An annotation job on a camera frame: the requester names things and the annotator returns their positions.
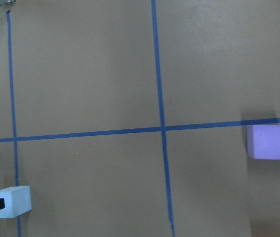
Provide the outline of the light blue foam block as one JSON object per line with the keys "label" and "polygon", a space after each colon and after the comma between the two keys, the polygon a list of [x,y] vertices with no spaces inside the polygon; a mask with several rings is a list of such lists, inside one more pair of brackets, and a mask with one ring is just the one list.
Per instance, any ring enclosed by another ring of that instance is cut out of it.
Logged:
{"label": "light blue foam block", "polygon": [[15,218],[32,210],[30,186],[16,186],[0,190],[4,208],[0,209],[0,219]]}

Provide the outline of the purple foam block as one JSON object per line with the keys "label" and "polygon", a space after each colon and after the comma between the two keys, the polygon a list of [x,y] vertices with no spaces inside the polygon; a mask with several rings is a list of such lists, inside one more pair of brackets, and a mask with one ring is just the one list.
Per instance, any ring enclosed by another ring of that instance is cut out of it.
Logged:
{"label": "purple foam block", "polygon": [[253,159],[280,160],[280,125],[248,125],[246,145]]}

